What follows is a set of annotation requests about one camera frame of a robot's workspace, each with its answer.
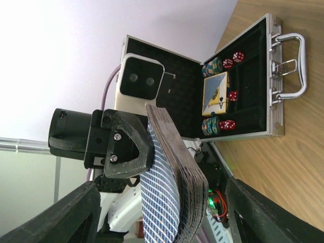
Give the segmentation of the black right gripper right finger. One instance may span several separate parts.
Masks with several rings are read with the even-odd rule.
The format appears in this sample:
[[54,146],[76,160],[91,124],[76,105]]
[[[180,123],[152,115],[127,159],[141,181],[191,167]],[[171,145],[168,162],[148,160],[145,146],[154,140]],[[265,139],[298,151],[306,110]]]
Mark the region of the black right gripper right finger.
[[228,179],[225,194],[234,242],[323,242],[323,231],[241,180]]

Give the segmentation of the blue checkered card deck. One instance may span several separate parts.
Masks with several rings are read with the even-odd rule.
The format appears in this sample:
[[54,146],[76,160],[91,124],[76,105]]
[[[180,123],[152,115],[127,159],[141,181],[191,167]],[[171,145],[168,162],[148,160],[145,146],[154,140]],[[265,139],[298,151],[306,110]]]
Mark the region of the blue checkered card deck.
[[141,174],[145,242],[191,242],[208,205],[208,181],[165,108],[145,106],[153,164]]

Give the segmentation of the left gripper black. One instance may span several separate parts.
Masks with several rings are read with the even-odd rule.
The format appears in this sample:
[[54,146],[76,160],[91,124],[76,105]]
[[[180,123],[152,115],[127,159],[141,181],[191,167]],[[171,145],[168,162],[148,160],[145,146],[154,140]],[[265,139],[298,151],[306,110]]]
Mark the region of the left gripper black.
[[102,169],[104,166],[105,176],[117,179],[148,171],[154,159],[154,144],[147,126],[146,116],[113,109],[94,110],[84,156],[85,168]]

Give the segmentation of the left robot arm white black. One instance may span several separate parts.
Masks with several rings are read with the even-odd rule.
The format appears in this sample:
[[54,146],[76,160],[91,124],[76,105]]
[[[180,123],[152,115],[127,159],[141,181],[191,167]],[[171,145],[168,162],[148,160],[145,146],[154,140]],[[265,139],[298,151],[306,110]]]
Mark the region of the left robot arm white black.
[[147,117],[113,109],[92,114],[56,109],[51,154],[82,160],[101,196],[98,229],[125,233],[142,214],[140,178],[154,159]]

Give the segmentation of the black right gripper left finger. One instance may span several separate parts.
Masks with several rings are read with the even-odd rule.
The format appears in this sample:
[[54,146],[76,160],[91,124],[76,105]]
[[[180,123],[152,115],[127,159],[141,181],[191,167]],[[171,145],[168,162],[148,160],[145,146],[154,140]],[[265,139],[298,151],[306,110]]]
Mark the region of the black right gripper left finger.
[[95,242],[100,212],[96,184],[85,182],[1,242]]

